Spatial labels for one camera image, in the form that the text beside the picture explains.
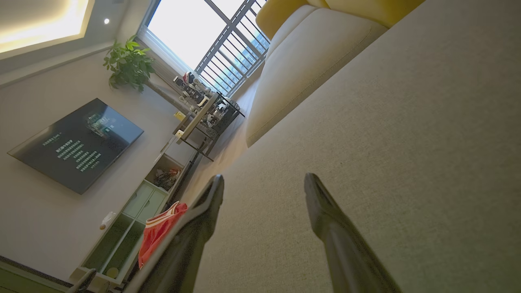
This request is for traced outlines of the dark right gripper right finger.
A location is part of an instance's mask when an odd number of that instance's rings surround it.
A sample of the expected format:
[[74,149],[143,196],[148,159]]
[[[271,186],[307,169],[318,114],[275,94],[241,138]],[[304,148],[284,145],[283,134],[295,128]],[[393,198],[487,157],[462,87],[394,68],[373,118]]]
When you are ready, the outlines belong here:
[[318,175],[304,179],[311,229],[324,244],[335,293],[400,293],[396,281]]

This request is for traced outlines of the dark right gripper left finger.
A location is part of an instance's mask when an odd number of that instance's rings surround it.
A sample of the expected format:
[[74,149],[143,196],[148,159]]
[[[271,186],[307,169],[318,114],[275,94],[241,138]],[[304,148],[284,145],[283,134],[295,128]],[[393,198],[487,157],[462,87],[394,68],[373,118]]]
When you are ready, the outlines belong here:
[[204,246],[214,234],[224,178],[215,175],[162,239],[125,293],[191,293]]

